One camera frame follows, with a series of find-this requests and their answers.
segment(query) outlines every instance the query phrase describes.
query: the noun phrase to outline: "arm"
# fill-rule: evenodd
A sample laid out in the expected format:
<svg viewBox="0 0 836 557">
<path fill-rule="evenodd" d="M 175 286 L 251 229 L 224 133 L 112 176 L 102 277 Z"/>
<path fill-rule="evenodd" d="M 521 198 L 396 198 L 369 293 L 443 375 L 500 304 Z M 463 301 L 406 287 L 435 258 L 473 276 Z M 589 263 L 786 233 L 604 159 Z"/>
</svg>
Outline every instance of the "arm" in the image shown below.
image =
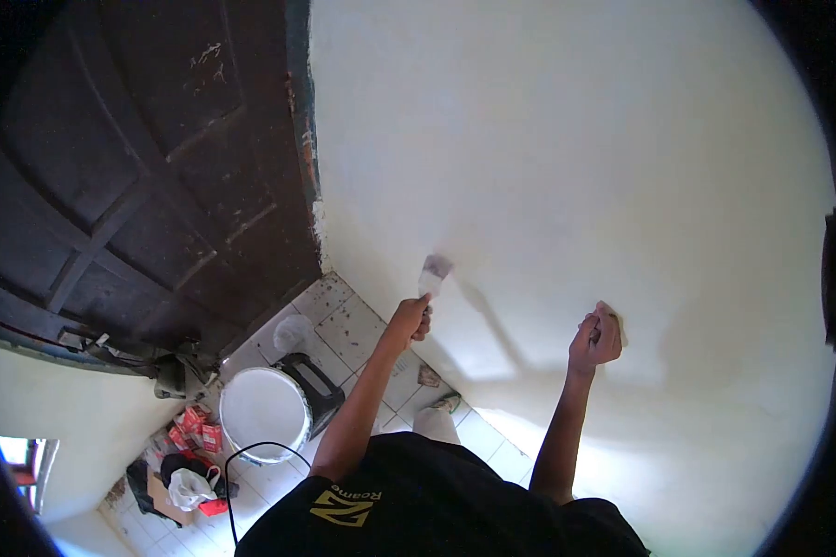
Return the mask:
<svg viewBox="0 0 836 557">
<path fill-rule="evenodd" d="M 573 500 L 573 478 L 594 369 L 620 356 L 620 326 L 610 308 L 598 302 L 569 345 L 567 380 L 533 468 L 529 490 L 558 505 Z"/>
<path fill-rule="evenodd" d="M 357 469 L 366 454 L 374 418 L 378 415 L 393 364 L 412 340 L 424 340 L 424 335 L 431 330 L 431 317 L 424 313 L 430 300 L 428 294 L 399 303 L 353 391 L 325 429 L 309 476 L 340 481 Z"/>
</svg>

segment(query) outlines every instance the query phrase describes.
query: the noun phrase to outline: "tile floor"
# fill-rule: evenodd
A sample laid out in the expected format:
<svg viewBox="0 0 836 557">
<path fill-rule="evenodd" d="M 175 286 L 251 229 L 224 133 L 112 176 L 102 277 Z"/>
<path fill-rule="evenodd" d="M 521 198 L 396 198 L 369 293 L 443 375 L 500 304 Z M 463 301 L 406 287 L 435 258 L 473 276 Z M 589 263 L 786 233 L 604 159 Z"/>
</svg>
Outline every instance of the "tile floor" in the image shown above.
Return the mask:
<svg viewBox="0 0 836 557">
<path fill-rule="evenodd" d="M 231 354 L 221 367 L 221 380 L 229 381 L 244 368 L 267 365 L 281 358 L 283 354 L 273 345 L 273 333 L 282 319 L 298 313 L 314 325 L 314 337 L 306 351 L 349 395 L 385 323 L 335 273 L 316 281 Z M 435 389 L 419 385 L 418 369 L 424 364 L 412 350 L 406 351 L 396 363 L 375 422 L 381 432 L 411 430 L 419 410 L 452 390 L 445 382 Z M 203 402 L 216 411 L 216 400 L 213 393 Z M 533 462 L 464 401 L 453 419 L 465 447 L 488 462 L 506 481 L 524 487 L 529 484 Z M 308 461 L 312 462 L 321 439 L 322 436 L 311 440 L 302 452 Z M 230 479 L 240 485 L 239 496 L 233 501 L 239 538 L 308 472 L 307 466 L 297 458 L 263 467 L 235 461 L 230 468 Z M 100 511 L 139 555 L 198 557 L 234 552 L 228 514 L 212 518 L 199 514 L 195 524 L 178 529 L 169 520 L 141 514 L 129 490 L 114 505 L 103 502 Z"/>
</svg>

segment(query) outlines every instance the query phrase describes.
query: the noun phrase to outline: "wooden door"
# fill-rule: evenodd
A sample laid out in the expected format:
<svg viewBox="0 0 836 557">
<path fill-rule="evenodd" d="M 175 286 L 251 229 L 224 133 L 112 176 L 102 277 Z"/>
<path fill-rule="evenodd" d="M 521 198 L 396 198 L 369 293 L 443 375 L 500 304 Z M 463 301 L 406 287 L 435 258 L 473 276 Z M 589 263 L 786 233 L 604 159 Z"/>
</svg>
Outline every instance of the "wooden door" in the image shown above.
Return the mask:
<svg viewBox="0 0 836 557">
<path fill-rule="evenodd" d="M 234 348 L 320 271 L 283 2 L 73 2 L 0 117 L 0 337 Z"/>
</svg>

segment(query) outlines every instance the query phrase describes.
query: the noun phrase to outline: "white paint bucket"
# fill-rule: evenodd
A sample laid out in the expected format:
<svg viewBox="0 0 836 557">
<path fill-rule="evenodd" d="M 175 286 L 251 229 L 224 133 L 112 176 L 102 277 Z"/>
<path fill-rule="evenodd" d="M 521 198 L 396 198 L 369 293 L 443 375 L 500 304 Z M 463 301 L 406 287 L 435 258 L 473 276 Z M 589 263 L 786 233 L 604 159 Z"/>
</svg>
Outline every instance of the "white paint bucket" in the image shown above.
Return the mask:
<svg viewBox="0 0 836 557">
<path fill-rule="evenodd" d="M 249 367 L 223 388 L 220 422 L 236 451 L 260 441 L 275 441 L 300 452 L 309 440 L 313 413 L 303 390 L 288 375 L 271 367 Z M 293 456 L 275 445 L 254 447 L 242 455 L 257 464 Z"/>
</svg>

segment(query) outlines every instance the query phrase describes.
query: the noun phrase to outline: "paintbrush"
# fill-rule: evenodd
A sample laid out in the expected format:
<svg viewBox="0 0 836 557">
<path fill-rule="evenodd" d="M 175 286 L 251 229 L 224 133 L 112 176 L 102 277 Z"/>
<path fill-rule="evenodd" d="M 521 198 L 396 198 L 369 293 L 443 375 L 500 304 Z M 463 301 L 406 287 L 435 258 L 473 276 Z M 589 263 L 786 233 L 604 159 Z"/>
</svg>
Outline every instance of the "paintbrush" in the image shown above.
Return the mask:
<svg viewBox="0 0 836 557">
<path fill-rule="evenodd" d="M 421 276 L 418 277 L 418 297 L 430 294 L 431 298 L 439 296 L 443 279 L 452 272 L 452 261 L 438 253 L 431 253 L 424 259 Z"/>
</svg>

